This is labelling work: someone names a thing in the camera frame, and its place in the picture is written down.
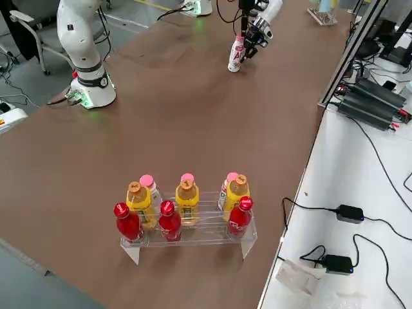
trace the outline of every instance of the yellow bottle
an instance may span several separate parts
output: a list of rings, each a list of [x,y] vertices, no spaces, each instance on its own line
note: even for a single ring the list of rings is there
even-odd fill
[[[235,180],[232,180],[227,186],[227,197],[223,205],[223,219],[229,220],[230,212],[239,203],[244,196],[250,196],[249,184],[245,175],[238,175]]]
[[[143,227],[150,229],[156,226],[156,211],[152,207],[149,188],[138,182],[131,182],[127,190],[126,204],[131,211],[137,212]]]
[[[194,225],[199,221],[199,188],[192,180],[180,182],[176,188],[176,203],[183,225]]]

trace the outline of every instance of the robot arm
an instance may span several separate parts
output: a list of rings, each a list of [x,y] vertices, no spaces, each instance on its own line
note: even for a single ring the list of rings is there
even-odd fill
[[[102,0],[61,0],[57,10],[59,40],[75,66],[71,91],[85,108],[106,106],[116,97],[93,40],[90,23]]]
[[[245,54],[241,59],[241,62],[245,59],[252,58],[258,52],[256,45],[266,47],[268,44],[267,40],[273,38],[273,33],[270,30],[270,23],[279,13],[282,4],[282,0],[270,0],[266,9],[263,12],[258,13],[253,24],[249,25],[245,32],[245,40],[243,43]]]

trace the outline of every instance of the brown tabletop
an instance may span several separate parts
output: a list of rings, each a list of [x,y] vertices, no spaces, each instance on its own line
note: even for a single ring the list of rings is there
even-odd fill
[[[42,108],[1,135],[0,237],[110,308],[255,308],[346,35],[306,4],[285,1],[274,40],[236,74],[231,25],[166,17],[109,59],[112,105]],[[239,245],[145,248],[136,266],[120,248],[113,205],[130,181],[149,173],[172,191],[190,172],[218,191],[231,171],[255,200],[246,260]]]

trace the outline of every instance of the black power adapter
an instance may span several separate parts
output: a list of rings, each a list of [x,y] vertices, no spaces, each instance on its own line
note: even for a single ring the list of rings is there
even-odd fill
[[[360,224],[365,220],[363,210],[358,207],[340,205],[336,208],[336,218],[339,221]]]
[[[352,260],[348,256],[327,254],[321,262],[327,274],[350,275],[353,273]]]

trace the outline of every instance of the red bottle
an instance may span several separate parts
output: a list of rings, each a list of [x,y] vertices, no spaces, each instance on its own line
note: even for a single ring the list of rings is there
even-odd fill
[[[159,225],[167,241],[180,241],[182,222],[179,213],[174,211],[172,201],[163,201],[160,204]]]
[[[232,209],[227,226],[229,236],[240,238],[244,235],[252,219],[252,213],[250,211],[252,206],[252,198],[244,196],[240,199],[239,204]]]
[[[143,238],[142,224],[139,216],[130,212],[126,203],[117,203],[113,209],[117,217],[117,229],[130,242]]]

